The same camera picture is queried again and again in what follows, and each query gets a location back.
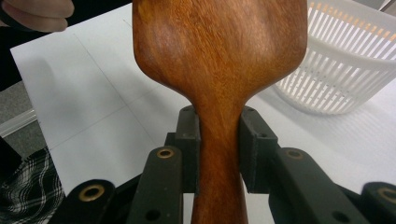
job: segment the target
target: brass insert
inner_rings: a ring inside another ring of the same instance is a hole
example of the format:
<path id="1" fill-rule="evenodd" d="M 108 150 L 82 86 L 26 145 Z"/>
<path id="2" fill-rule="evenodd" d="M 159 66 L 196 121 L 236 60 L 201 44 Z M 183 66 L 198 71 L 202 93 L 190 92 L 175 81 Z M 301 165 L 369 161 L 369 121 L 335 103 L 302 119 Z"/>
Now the brass insert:
<path id="1" fill-rule="evenodd" d="M 175 152 L 170 148 L 163 148 L 157 152 L 157 156 L 161 159 L 168 159 L 173 157 L 173 155 L 175 155 Z"/>
<path id="2" fill-rule="evenodd" d="M 304 157 L 301 152 L 294 150 L 294 149 L 287 150 L 286 155 L 288 155 L 290 158 L 295 159 L 295 160 L 302 160 Z"/>
<path id="3" fill-rule="evenodd" d="M 396 190 L 381 188 L 377 192 L 383 199 L 387 200 L 388 202 L 396 203 Z"/>
<path id="4" fill-rule="evenodd" d="M 80 200 L 87 203 L 100 198 L 103 193 L 105 193 L 105 188 L 102 185 L 94 184 L 83 189 L 78 197 Z"/>

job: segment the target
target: plaid shirt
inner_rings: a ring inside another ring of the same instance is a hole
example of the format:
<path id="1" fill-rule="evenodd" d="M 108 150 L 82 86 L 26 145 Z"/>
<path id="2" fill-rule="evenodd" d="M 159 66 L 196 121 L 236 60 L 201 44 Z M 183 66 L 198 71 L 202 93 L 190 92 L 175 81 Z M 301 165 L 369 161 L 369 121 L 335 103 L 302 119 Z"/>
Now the plaid shirt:
<path id="1" fill-rule="evenodd" d="M 64 199 L 50 152 L 39 150 L 23 160 L 0 186 L 0 223 L 47 223 Z"/>

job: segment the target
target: finger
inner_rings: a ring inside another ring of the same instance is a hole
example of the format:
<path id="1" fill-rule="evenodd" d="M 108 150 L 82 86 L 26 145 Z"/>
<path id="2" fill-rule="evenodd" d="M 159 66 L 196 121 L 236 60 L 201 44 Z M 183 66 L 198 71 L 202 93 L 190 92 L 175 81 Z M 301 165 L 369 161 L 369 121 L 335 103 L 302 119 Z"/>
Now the finger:
<path id="1" fill-rule="evenodd" d="M 2 2 L 3 10 L 18 23 L 40 32 L 59 32 L 67 28 L 66 19 L 39 17 L 21 11 L 7 2 Z"/>
<path id="2" fill-rule="evenodd" d="M 2 21 L 0 21 L 0 27 L 2 27 L 2 26 L 8 26 L 8 25 L 3 23 Z"/>
<path id="3" fill-rule="evenodd" d="M 4 0 L 20 11 L 49 18 L 68 18 L 74 12 L 71 0 Z"/>

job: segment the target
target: white surface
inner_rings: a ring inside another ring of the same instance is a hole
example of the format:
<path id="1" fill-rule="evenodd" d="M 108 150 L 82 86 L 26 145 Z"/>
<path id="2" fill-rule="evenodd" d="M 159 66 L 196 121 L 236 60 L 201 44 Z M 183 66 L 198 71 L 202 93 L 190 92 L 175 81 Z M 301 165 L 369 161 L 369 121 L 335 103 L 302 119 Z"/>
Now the white surface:
<path id="1" fill-rule="evenodd" d="M 143 170 L 150 150 L 174 132 L 188 101 L 140 72 L 132 53 L 131 5 L 12 50 L 51 156 L 69 193 L 93 178 L 116 186 Z M 352 113 L 315 117 L 273 89 L 256 108 L 282 147 L 307 151 L 336 183 L 396 184 L 396 82 Z M 192 196 L 185 197 L 189 223 Z M 248 195 L 250 223 L 273 223 L 267 196 Z"/>

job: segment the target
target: white laundry basket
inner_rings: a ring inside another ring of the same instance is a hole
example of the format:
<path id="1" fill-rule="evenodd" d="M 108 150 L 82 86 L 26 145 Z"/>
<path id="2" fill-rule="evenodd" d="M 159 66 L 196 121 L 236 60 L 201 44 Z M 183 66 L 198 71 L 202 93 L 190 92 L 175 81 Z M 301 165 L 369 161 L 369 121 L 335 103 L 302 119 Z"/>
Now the white laundry basket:
<path id="1" fill-rule="evenodd" d="M 303 62 L 274 87 L 295 107 L 342 114 L 396 77 L 396 18 L 347 0 L 308 0 Z"/>

